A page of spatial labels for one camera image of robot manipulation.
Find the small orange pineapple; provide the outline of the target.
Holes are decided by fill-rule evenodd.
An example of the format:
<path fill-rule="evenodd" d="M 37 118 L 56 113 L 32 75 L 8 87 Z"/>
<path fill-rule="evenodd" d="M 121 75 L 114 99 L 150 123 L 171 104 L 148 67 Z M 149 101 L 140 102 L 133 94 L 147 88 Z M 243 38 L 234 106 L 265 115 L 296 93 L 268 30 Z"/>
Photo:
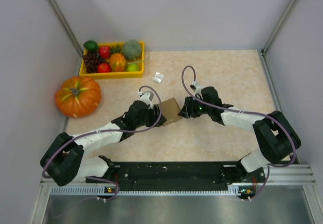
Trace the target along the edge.
<path fill-rule="evenodd" d="M 111 48 L 109 65 L 113 72 L 123 72 L 126 70 L 127 60 L 121 53 L 121 47 L 118 44 Z"/>

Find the red apple back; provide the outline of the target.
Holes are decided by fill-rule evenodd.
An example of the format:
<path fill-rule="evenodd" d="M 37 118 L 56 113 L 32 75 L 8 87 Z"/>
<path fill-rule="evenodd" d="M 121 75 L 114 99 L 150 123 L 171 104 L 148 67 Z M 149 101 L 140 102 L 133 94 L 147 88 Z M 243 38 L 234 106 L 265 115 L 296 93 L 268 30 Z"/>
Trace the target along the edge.
<path fill-rule="evenodd" d="M 111 48 L 109 46 L 101 46 L 98 52 L 103 59 L 109 59 L 111 57 Z"/>

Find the yellow plastic tray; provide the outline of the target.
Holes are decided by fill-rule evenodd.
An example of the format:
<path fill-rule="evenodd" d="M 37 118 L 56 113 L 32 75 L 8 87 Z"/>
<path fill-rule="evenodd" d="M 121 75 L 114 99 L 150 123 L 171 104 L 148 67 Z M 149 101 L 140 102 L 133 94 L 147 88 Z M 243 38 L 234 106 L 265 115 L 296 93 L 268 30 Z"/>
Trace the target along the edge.
<path fill-rule="evenodd" d="M 145 69 L 145 43 L 143 41 L 138 41 L 141 46 L 142 46 L 142 54 L 140 57 L 138 57 L 135 60 L 127 60 L 127 65 L 128 64 L 138 64 L 140 66 L 140 71 L 137 72 L 127 72 L 126 70 L 123 72 L 113 72 L 111 71 L 110 73 L 92 73 L 92 74 L 87 74 L 86 73 L 86 68 L 85 68 L 85 64 L 84 61 L 82 59 L 81 62 L 81 66 L 80 66 L 80 70 L 79 70 L 79 76 L 89 76 L 92 77 L 94 79 L 118 79 L 118 78 L 138 78 L 138 77 L 142 77 L 143 73 L 144 73 L 144 69 Z M 113 42 L 113 43 L 98 43 L 99 48 L 101 46 L 109 46 L 110 48 L 115 47 L 117 44 L 121 47 L 121 53 L 122 52 L 122 48 L 125 42 Z M 84 50 L 83 55 L 86 55 L 89 51 L 88 50 Z M 109 59 L 104 59 L 105 63 L 109 63 L 110 58 Z"/>

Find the red apple front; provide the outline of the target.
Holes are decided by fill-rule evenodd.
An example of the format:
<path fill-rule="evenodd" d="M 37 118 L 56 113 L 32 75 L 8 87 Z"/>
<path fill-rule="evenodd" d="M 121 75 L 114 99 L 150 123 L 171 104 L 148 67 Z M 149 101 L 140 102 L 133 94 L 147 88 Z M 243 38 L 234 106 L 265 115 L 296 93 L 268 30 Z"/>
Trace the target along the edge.
<path fill-rule="evenodd" d="M 112 71 L 109 63 L 101 63 L 97 66 L 98 73 L 110 73 Z"/>

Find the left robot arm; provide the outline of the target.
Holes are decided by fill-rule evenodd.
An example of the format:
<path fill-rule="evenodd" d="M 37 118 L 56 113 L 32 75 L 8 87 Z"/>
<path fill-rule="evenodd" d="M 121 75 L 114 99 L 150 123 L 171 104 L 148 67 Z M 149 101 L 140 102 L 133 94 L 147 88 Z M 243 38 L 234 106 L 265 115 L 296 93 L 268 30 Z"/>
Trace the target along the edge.
<path fill-rule="evenodd" d="M 114 169 L 103 156 L 84 160 L 84 156 L 105 145 L 119 143 L 136 133 L 160 127 L 166 118 L 157 104 L 134 101 L 127 112 L 96 130 L 70 136 L 62 132 L 40 161 L 44 178 L 52 179 L 58 186 L 65 186 L 75 178 L 99 177 L 109 182 Z"/>

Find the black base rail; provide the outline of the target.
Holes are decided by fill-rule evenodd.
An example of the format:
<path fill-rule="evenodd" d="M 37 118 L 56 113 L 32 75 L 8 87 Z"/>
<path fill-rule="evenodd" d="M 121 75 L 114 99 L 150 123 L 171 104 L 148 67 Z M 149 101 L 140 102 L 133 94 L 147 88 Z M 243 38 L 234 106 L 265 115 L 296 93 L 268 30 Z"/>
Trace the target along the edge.
<path fill-rule="evenodd" d="M 87 183 L 103 180 L 116 182 L 121 191 L 218 191 L 232 183 L 248 186 L 265 180 L 259 168 L 247 173 L 234 161 L 193 162 L 114 162 L 103 177 L 86 179 Z"/>

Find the left aluminium frame post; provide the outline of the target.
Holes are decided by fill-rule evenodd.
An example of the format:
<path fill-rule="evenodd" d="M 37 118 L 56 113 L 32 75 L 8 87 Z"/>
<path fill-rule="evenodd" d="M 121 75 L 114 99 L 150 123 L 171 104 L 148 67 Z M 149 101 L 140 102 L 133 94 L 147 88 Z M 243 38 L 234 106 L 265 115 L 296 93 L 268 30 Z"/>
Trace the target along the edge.
<path fill-rule="evenodd" d="M 59 7 L 56 0 L 48 0 L 50 7 L 52 8 L 56 18 L 60 22 L 61 26 L 63 27 L 66 35 L 68 36 L 69 40 L 71 41 L 73 47 L 75 48 L 76 52 L 79 56 L 83 55 L 83 50 L 80 43 L 77 41 L 68 21 L 66 20 L 61 8 Z"/>

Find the green lime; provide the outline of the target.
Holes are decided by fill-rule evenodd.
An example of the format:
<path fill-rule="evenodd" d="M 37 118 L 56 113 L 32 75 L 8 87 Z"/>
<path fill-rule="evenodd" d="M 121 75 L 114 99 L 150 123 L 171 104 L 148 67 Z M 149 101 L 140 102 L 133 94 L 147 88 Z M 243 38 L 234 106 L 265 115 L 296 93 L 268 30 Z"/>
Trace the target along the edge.
<path fill-rule="evenodd" d="M 86 41 L 83 46 L 89 52 L 96 52 L 99 49 L 98 44 L 93 40 Z"/>

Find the brown cardboard box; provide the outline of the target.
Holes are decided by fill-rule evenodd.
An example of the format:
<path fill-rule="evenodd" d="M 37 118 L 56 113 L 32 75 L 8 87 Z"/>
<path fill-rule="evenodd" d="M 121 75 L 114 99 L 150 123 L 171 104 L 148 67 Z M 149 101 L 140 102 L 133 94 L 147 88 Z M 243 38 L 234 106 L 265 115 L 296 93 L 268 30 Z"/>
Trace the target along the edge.
<path fill-rule="evenodd" d="M 162 124 L 163 127 L 182 119 L 182 117 L 179 115 L 181 109 L 175 98 L 167 99 L 159 103 L 158 106 L 162 115 L 166 119 L 166 121 Z"/>

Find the red apple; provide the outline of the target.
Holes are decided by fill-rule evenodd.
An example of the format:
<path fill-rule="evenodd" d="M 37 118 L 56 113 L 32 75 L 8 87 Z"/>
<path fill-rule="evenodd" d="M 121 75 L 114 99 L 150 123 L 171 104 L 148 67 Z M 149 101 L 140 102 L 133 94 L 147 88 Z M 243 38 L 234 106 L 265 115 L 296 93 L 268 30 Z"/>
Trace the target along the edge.
<path fill-rule="evenodd" d="M 109 46 L 101 46 L 98 52 L 103 59 L 109 59 L 111 57 L 111 48 Z"/>
<path fill-rule="evenodd" d="M 98 73 L 110 73 L 112 71 L 109 63 L 101 63 L 97 66 Z"/>

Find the right aluminium frame post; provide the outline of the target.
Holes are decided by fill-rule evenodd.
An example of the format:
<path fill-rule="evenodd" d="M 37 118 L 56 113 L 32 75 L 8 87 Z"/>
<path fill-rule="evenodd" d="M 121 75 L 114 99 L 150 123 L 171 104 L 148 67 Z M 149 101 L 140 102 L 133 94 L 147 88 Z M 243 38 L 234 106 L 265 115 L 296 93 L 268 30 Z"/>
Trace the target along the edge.
<path fill-rule="evenodd" d="M 287 6 L 285 7 L 282 15 L 280 16 L 277 24 L 275 25 L 272 33 L 270 34 L 268 40 L 266 41 L 263 49 L 261 50 L 261 54 L 263 57 L 269 52 L 270 48 L 272 47 L 273 43 L 277 39 L 279 33 L 284 28 L 286 22 L 288 21 L 290 15 L 292 14 L 293 10 L 295 9 L 299 0 L 289 0 Z"/>

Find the aluminium frame post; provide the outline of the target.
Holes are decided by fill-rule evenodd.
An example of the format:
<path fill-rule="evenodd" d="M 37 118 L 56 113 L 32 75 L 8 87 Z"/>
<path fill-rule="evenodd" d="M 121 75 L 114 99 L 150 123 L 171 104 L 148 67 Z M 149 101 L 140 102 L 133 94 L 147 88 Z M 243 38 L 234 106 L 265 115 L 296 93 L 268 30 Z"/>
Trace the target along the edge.
<path fill-rule="evenodd" d="M 269 52 L 270 48 L 272 47 L 273 43 L 277 39 L 279 33 L 284 28 L 286 22 L 288 21 L 290 15 L 292 14 L 293 10 L 295 9 L 299 0 L 289 0 L 287 6 L 285 7 L 282 15 L 280 16 L 277 24 L 275 25 L 272 33 L 270 34 L 268 40 L 266 41 L 263 49 L 261 50 L 261 54 L 263 57 Z"/>
<path fill-rule="evenodd" d="M 76 52 L 79 56 L 83 55 L 83 50 L 80 43 L 77 41 L 68 21 L 66 20 L 61 8 L 59 7 L 56 0 L 48 0 L 50 7 L 52 8 L 56 18 L 60 22 L 61 26 L 63 27 L 66 35 L 68 36 L 69 40 L 71 41 L 73 47 L 75 48 Z"/>

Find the small white plastic bag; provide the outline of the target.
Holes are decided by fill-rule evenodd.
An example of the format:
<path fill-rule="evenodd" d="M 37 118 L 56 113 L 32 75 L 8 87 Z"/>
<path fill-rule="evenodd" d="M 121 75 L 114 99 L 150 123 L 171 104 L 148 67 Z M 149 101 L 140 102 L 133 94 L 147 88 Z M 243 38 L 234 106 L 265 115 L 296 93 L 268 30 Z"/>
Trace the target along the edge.
<path fill-rule="evenodd" d="M 160 72 L 156 72 L 155 75 L 152 77 L 152 80 L 156 83 L 161 83 L 164 79 L 164 74 Z"/>

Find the green round melon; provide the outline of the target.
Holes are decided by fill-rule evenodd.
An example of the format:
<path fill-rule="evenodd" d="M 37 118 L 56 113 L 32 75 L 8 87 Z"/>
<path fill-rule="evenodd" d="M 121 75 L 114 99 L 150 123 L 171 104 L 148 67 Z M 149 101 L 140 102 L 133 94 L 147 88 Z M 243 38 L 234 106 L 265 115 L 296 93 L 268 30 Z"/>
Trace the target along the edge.
<path fill-rule="evenodd" d="M 137 40 L 128 40 L 122 48 L 123 55 L 128 60 L 135 60 L 142 54 L 142 46 Z"/>

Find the light green apple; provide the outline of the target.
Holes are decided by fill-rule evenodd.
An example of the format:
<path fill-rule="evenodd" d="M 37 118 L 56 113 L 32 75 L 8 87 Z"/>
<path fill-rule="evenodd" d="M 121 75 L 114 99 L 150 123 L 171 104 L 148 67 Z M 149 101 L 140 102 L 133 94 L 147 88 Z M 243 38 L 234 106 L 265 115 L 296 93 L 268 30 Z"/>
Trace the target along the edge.
<path fill-rule="evenodd" d="M 140 71 L 140 66 L 138 64 L 128 64 L 126 67 L 127 72 L 137 72 Z"/>

